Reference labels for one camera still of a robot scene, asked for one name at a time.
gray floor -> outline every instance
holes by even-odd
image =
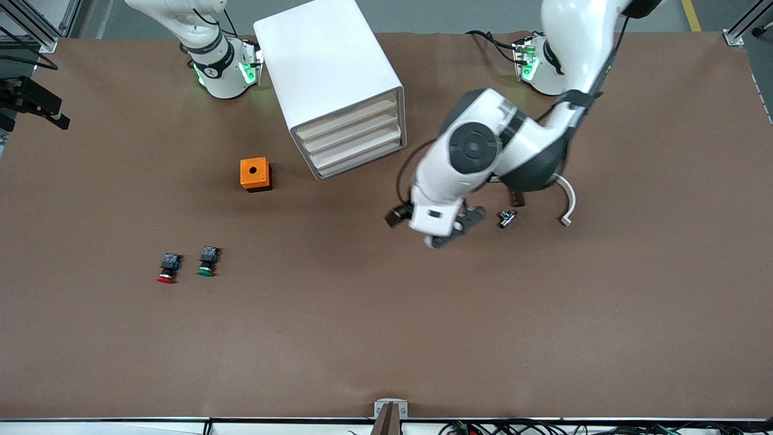
[[[240,34],[252,33],[252,24],[308,0],[231,0],[228,12]],[[540,30],[540,0],[358,0],[374,32],[464,33],[472,29],[507,33]],[[225,25],[225,18],[219,17]],[[630,25],[635,32],[683,32],[690,26],[679,0],[668,0],[646,19]],[[129,8],[123,0],[93,0],[83,38],[171,38],[149,17]]]
[[[693,0],[698,21],[704,32],[729,29],[756,2],[757,0]],[[768,10],[755,25],[765,25],[771,21],[773,21],[773,8]],[[744,35],[744,49],[749,52],[751,70],[770,111],[773,109],[773,29],[768,30],[759,39],[754,38],[751,32]]]

wire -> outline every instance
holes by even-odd
[[[199,18],[201,18],[201,20],[202,20],[202,21],[204,21],[205,23],[207,23],[207,24],[211,24],[211,25],[213,25],[213,26],[220,26],[220,22],[219,22],[219,21],[215,21],[215,22],[210,22],[210,21],[207,21],[207,20],[206,20],[206,19],[205,19],[205,18],[204,18],[204,17],[203,17],[201,14],[199,14],[199,11],[197,11],[195,8],[193,9],[193,11],[194,11],[194,12],[196,13],[196,15],[197,15]]]
[[[465,35],[480,35],[483,36],[487,41],[494,44],[494,47],[497,51],[499,51],[499,54],[502,55],[505,59],[509,60],[510,62],[517,63],[519,65],[526,65],[526,61],[524,60],[516,60],[510,57],[507,53],[502,51],[502,48],[506,48],[508,50],[512,50],[512,45],[505,44],[503,42],[499,42],[498,40],[494,39],[494,36],[491,34],[491,32],[483,33],[480,30],[470,30],[469,32],[465,33]]]
[[[234,31],[233,31],[233,33],[232,33],[232,32],[228,32],[227,30],[223,30],[223,28],[222,28],[222,27],[220,27],[220,21],[215,21],[215,22],[207,21],[207,20],[204,18],[204,16],[203,16],[203,15],[201,15],[201,14],[199,13],[199,11],[197,11],[197,10],[195,10],[195,9],[193,9],[193,11],[196,13],[196,16],[198,16],[199,18],[201,18],[201,20],[202,20],[202,21],[204,21],[205,23],[207,23],[207,24],[210,24],[210,25],[212,25],[212,26],[217,26],[217,27],[218,27],[218,29],[220,29],[221,31],[223,31],[223,33],[225,33],[225,34],[227,34],[227,35],[231,35],[231,36],[233,36],[234,38],[236,38],[236,37],[237,37],[236,30],[234,30]]]
[[[625,17],[625,21],[623,22],[623,28],[620,30],[620,36],[618,36],[618,43],[615,44],[615,51],[613,53],[617,53],[618,50],[620,50],[620,43],[623,42],[623,35],[625,35],[625,28],[628,27],[629,19],[631,19],[631,17],[629,16]]]
[[[555,103],[551,104],[550,107],[543,114],[541,114],[539,118],[535,119],[535,121],[542,122],[543,119],[547,118],[547,116],[550,115],[550,113],[553,111],[555,107],[556,107]]]
[[[231,17],[228,15],[228,11],[223,9],[223,13],[226,14],[226,19],[228,19],[228,24],[231,25],[231,31],[233,32],[233,35],[237,35],[237,28],[233,26],[233,21],[231,21]]]
[[[400,167],[400,170],[397,171],[397,178],[395,179],[394,183],[394,189],[397,192],[397,198],[400,199],[400,202],[409,205],[410,204],[410,192],[408,192],[408,199],[403,198],[403,175],[405,174],[405,170],[408,169],[408,165],[410,164],[410,161],[416,157],[416,155],[422,150],[427,148],[428,146],[432,145],[434,141],[438,140],[438,138],[430,139],[426,141],[425,143],[422,143],[419,145],[411,154],[408,155],[408,157],[405,159],[405,162],[403,162],[403,165]]]
[[[46,57],[45,55],[43,55],[43,54],[41,54],[41,53],[39,53],[39,52],[35,51],[34,49],[32,49],[32,48],[29,46],[29,44],[28,44],[28,43],[25,43],[24,41],[22,41],[21,39],[19,39],[18,37],[16,37],[16,35],[12,35],[12,34],[11,34],[11,33],[10,33],[8,30],[6,30],[6,29],[5,29],[5,27],[3,27],[3,26],[0,26],[0,30],[1,30],[1,31],[2,31],[2,32],[5,34],[5,35],[7,35],[9,38],[11,38],[11,39],[13,39],[14,41],[16,41],[16,42],[17,42],[17,43],[18,43],[20,46],[22,46],[22,47],[23,47],[25,50],[29,51],[30,53],[32,53],[32,54],[34,54],[34,55],[36,55],[36,56],[38,56],[38,57],[40,57],[40,58],[41,58],[41,59],[43,59],[43,60],[45,60],[46,62],[48,62],[48,64],[46,64],[46,63],[40,63],[40,62],[38,62],[38,61],[36,61],[36,60],[29,60],[29,59],[25,59],[25,58],[23,58],[23,57],[7,56],[7,55],[5,55],[5,54],[2,54],[2,55],[0,55],[0,59],[3,59],[3,60],[11,60],[12,62],[20,62],[20,63],[26,63],[26,64],[28,64],[28,65],[34,65],[34,66],[36,66],[36,67],[46,68],[47,70],[54,70],[54,71],[56,71],[56,70],[58,70],[58,69],[59,69],[59,66],[58,66],[58,65],[56,65],[56,64],[55,64],[55,63],[54,63],[54,62],[53,62],[51,59],[49,59],[49,58],[48,58],[48,57]]]

white curved part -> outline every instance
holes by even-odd
[[[572,187],[571,183],[569,183],[569,181],[566,178],[563,178],[558,174],[555,174],[555,176],[556,176],[556,183],[558,183],[559,186],[563,187],[564,192],[567,193],[567,199],[569,200],[569,209],[561,217],[561,223],[564,224],[565,227],[568,227],[569,225],[572,225],[572,220],[569,217],[572,215],[572,212],[574,211],[574,206],[577,205],[577,196],[574,194],[574,188]]]

green led light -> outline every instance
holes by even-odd
[[[540,65],[540,59],[537,56],[534,56],[529,61],[529,64],[523,67],[523,79],[524,80],[531,80],[534,78],[534,71],[536,71],[536,68]]]
[[[249,64],[239,62],[239,71],[242,72],[244,81],[246,81],[247,84],[255,83],[255,68],[251,67]]]

orange box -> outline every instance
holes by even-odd
[[[240,183],[250,193],[274,189],[271,165],[265,157],[244,159],[240,164]]]

